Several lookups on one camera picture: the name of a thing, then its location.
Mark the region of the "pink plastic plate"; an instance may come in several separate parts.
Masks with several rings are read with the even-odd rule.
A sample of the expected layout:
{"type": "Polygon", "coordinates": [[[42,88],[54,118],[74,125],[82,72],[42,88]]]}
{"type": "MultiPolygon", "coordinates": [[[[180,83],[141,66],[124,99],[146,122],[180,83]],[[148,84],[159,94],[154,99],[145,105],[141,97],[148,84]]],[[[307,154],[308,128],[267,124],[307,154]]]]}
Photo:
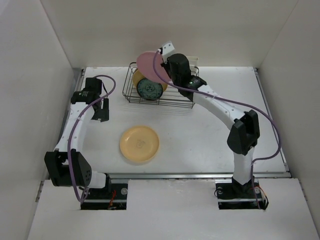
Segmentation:
{"type": "Polygon", "coordinates": [[[167,82],[170,82],[171,79],[169,78],[166,70],[161,66],[161,64],[163,63],[162,56],[159,53],[156,54],[155,51],[146,51],[137,57],[136,65],[138,70],[144,77],[146,77],[150,81],[163,84],[164,82],[158,77],[153,68],[154,56],[156,56],[155,69],[157,73],[167,82]]]}

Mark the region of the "black wire dish rack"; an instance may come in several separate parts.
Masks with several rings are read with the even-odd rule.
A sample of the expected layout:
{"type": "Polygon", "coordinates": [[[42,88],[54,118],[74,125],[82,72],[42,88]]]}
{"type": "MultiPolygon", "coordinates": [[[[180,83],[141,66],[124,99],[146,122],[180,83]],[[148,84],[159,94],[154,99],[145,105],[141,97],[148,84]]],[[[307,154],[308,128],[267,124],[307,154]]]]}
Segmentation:
{"type": "Polygon", "coordinates": [[[157,83],[147,79],[138,70],[135,62],[128,66],[122,95],[129,103],[160,105],[170,108],[192,109],[192,101],[180,95],[178,90],[166,83],[157,83]]]}

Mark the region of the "teal patterned ceramic plate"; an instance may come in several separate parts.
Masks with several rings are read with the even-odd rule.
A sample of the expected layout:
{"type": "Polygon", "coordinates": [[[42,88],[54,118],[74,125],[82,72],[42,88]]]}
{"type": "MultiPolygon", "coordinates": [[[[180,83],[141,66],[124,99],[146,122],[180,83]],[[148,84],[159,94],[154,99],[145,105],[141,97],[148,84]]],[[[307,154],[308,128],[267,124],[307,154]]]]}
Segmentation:
{"type": "Polygon", "coordinates": [[[153,82],[147,78],[139,81],[136,87],[138,95],[145,100],[154,101],[163,95],[163,87],[160,83],[153,82]]]}

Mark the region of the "yellow plastic plate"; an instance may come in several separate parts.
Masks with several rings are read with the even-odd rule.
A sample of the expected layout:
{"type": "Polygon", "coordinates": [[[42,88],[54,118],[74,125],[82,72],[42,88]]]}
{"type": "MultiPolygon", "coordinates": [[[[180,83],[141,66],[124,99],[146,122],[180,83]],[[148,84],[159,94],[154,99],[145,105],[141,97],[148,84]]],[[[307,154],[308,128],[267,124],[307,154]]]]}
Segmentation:
{"type": "MultiPolygon", "coordinates": [[[[136,88],[139,81],[141,81],[144,78],[145,78],[145,76],[138,69],[136,69],[133,73],[133,76],[132,76],[133,86],[136,88]]],[[[166,83],[162,83],[161,85],[162,85],[163,91],[166,91],[168,85],[166,83]]]]}
{"type": "Polygon", "coordinates": [[[156,131],[149,126],[136,125],[122,134],[119,147],[127,160],[142,164],[150,161],[157,154],[160,139],[156,131]]]}

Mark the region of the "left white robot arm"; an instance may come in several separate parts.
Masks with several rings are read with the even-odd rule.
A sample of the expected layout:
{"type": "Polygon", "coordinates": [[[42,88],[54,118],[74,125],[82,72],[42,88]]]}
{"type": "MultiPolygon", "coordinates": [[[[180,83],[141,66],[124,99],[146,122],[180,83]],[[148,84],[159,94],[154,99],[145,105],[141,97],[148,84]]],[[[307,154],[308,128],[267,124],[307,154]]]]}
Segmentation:
{"type": "Polygon", "coordinates": [[[109,99],[101,98],[104,84],[98,76],[87,77],[84,88],[73,93],[69,115],[62,136],[53,151],[46,152],[44,162],[56,187],[87,187],[100,198],[111,195],[108,176],[92,170],[82,155],[84,139],[91,120],[109,120],[109,99]]]}

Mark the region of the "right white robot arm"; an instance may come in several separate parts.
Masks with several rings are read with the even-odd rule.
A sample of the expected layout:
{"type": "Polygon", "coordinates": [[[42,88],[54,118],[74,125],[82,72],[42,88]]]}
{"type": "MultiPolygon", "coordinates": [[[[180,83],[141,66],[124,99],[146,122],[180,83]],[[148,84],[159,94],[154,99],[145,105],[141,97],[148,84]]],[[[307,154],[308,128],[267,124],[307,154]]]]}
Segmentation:
{"type": "Polygon", "coordinates": [[[227,145],[233,152],[234,171],[231,191],[236,199],[252,199],[255,194],[251,163],[260,137],[259,118],[254,110],[243,111],[216,94],[205,80],[193,75],[187,57],[174,53],[162,56],[173,86],[190,101],[207,109],[229,129],[227,145]]]}

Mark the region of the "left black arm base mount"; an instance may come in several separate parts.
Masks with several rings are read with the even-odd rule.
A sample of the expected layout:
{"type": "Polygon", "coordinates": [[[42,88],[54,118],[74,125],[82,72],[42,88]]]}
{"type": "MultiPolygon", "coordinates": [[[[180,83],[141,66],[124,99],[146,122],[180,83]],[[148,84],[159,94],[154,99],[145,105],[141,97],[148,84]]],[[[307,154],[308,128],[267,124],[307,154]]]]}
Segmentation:
{"type": "Polygon", "coordinates": [[[112,179],[106,176],[104,188],[90,188],[88,197],[80,205],[81,210],[119,211],[127,209],[129,192],[127,179],[112,179]]]}

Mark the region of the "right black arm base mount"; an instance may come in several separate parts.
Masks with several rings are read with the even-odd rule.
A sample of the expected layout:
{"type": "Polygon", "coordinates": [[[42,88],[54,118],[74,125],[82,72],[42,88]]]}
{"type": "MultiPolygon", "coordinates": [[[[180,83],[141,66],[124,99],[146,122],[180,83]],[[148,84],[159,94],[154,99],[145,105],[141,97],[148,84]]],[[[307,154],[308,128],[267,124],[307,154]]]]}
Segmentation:
{"type": "Polygon", "coordinates": [[[266,210],[269,206],[269,199],[257,179],[254,187],[251,181],[241,185],[233,178],[216,180],[214,195],[220,210],[266,210]]]}

